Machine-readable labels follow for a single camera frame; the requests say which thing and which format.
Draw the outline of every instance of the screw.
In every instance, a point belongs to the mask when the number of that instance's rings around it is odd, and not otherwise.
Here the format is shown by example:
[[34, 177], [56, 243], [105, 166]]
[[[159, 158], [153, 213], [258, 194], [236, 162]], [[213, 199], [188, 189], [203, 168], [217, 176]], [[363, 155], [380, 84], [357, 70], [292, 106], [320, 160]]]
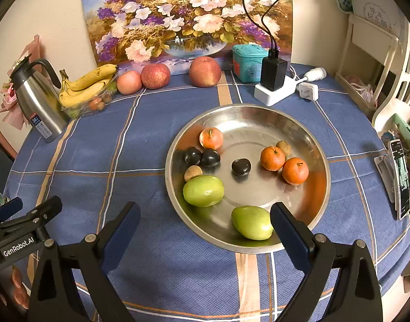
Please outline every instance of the screw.
[[47, 248], [50, 248], [52, 245], [54, 245], [54, 240], [52, 238], [45, 240], [44, 246], [46, 246]]
[[366, 243], [363, 240], [356, 240], [356, 245], [360, 248], [364, 248]]
[[96, 235], [94, 233], [89, 233], [85, 238], [86, 242], [92, 243], [96, 240]]
[[327, 240], [327, 237], [325, 235], [323, 235], [322, 233], [318, 233], [315, 235], [315, 239], [318, 242], [324, 243]]

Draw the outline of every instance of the metal bowl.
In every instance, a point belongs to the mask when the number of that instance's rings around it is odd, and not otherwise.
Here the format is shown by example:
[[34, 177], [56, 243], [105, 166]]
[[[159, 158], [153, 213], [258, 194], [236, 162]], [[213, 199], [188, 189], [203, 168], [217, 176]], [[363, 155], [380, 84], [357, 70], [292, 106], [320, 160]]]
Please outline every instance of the metal bowl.
[[[187, 170], [184, 151], [190, 146], [201, 150], [199, 134], [208, 127], [217, 127], [223, 132], [224, 144], [218, 149], [221, 164], [202, 170], [223, 181], [225, 194], [218, 204], [199, 208], [188, 204], [183, 197]], [[302, 158], [309, 167], [308, 179], [299, 186], [286, 183], [281, 171], [270, 172], [260, 164], [261, 151], [280, 140], [291, 145], [291, 157]], [[231, 171], [231, 163], [239, 158], [251, 162], [251, 172], [246, 177], [238, 177]], [[269, 211], [275, 202], [282, 201], [296, 219], [313, 229], [330, 195], [330, 169], [313, 135], [287, 114], [252, 104], [221, 106], [185, 125], [169, 149], [165, 182], [173, 207], [190, 229], [204, 240], [238, 253], [268, 253], [284, 247], [275, 232], [263, 241], [243, 237], [231, 221], [235, 207], [260, 206]]]

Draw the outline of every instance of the smartphone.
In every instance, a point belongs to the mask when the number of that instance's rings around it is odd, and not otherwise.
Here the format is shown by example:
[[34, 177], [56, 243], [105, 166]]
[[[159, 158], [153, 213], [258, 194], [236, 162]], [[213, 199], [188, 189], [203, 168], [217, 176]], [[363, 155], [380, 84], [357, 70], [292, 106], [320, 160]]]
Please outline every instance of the smartphone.
[[410, 209], [409, 172], [399, 139], [389, 142], [389, 153], [394, 161], [394, 193], [397, 218], [403, 219]]

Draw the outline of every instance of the white extension socket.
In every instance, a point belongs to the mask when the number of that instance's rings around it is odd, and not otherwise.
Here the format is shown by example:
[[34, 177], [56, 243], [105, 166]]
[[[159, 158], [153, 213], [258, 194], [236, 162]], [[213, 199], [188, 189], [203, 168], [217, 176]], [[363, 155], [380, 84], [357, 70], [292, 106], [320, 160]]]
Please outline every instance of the white extension socket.
[[301, 98], [318, 100], [318, 86], [313, 83], [299, 83], [299, 95]]
[[284, 85], [276, 91], [270, 91], [266, 87], [258, 83], [256, 85], [256, 89], [254, 90], [254, 98], [259, 100], [266, 106], [272, 106], [280, 100], [288, 97], [290, 94], [293, 94], [295, 91], [296, 81], [293, 78], [286, 76]]

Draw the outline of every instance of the thermos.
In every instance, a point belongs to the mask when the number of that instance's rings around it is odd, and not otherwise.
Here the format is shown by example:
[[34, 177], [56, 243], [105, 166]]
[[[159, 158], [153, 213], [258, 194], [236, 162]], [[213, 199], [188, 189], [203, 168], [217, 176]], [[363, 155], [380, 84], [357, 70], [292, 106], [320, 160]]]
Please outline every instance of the thermos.
[[25, 57], [13, 70], [11, 82], [16, 91], [22, 113], [49, 143], [56, 139], [68, 125], [70, 118], [61, 110], [57, 95], [49, 81], [33, 66], [42, 65], [57, 88], [62, 85], [46, 59], [29, 62]]

